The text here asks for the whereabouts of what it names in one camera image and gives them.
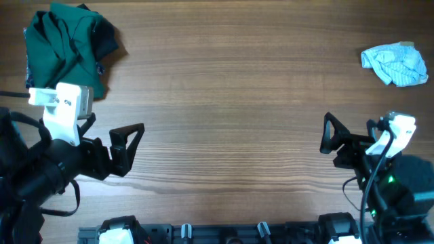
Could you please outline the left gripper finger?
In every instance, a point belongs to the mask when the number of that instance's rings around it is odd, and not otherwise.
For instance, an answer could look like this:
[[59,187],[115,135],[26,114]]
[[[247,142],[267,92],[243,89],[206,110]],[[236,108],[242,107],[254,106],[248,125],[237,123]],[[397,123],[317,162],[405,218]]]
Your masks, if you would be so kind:
[[95,113],[92,113],[89,118],[86,119],[86,122],[82,126],[77,126],[79,137],[82,138],[86,132],[90,129],[90,127],[96,121]]
[[111,173],[124,177],[132,168],[136,151],[145,132],[144,124],[137,123],[112,129],[110,152],[113,166]]

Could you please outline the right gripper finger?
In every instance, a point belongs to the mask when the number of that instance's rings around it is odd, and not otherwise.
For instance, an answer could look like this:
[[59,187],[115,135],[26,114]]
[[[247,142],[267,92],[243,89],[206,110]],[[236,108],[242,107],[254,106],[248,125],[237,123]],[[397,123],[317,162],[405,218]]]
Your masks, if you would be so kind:
[[330,112],[324,116],[320,153],[330,154],[350,141],[350,131]]
[[375,122],[372,119],[369,119],[366,122],[366,127],[367,127],[367,131],[368,131],[368,136],[373,139],[374,142],[377,141],[376,135],[375,135],[375,131],[377,129],[377,122]]

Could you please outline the dark green shorts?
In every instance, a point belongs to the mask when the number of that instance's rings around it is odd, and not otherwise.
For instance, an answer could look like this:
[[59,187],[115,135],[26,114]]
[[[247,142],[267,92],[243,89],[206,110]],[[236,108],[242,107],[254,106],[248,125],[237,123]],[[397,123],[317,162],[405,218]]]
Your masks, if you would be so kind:
[[59,82],[92,87],[102,98],[105,87],[97,71],[91,36],[104,17],[90,10],[52,3],[38,11],[26,28],[28,67],[33,86],[55,88]]

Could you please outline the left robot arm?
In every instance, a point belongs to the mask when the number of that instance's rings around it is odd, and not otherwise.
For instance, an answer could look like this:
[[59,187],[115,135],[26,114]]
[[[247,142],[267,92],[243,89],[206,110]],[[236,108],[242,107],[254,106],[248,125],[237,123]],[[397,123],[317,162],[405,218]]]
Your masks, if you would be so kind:
[[79,127],[79,145],[73,146],[53,139],[43,121],[1,108],[2,243],[41,243],[46,215],[73,215],[42,205],[68,185],[79,200],[78,175],[104,180],[111,174],[124,177],[131,170],[144,124],[110,130],[112,144],[105,147],[99,138],[84,137],[95,120],[92,115]]

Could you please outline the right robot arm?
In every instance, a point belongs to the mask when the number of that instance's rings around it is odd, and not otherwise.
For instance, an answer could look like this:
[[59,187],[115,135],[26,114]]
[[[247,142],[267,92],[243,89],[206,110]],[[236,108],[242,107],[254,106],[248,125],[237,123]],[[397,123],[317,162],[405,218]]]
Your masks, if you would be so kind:
[[433,208],[433,164],[403,150],[416,131],[411,115],[389,112],[353,134],[332,113],[323,122],[320,153],[336,152],[334,167],[352,169],[362,191],[360,243],[432,243],[427,217]]

